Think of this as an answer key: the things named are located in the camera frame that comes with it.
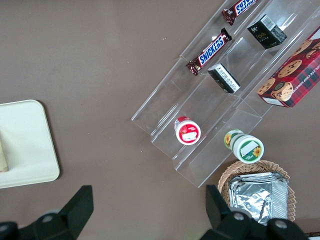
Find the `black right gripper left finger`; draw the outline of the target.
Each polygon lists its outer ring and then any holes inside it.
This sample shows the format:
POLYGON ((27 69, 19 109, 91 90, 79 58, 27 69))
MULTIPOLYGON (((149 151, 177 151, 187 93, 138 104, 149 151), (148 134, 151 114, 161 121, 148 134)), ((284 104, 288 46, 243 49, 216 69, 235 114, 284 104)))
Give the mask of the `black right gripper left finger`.
POLYGON ((42 215, 18 228, 16 222, 0 223, 2 240, 76 240, 94 211, 93 188, 83 185, 57 213, 42 215))

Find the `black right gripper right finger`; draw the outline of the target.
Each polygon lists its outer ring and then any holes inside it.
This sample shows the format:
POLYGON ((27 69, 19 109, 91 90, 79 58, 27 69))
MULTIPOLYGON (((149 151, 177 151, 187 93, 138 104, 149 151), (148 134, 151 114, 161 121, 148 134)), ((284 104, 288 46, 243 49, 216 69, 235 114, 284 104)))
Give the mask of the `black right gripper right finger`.
POLYGON ((263 225, 240 211, 231 211, 215 185, 205 188, 205 207, 211 229, 202 240, 307 240, 294 222, 273 218, 263 225))

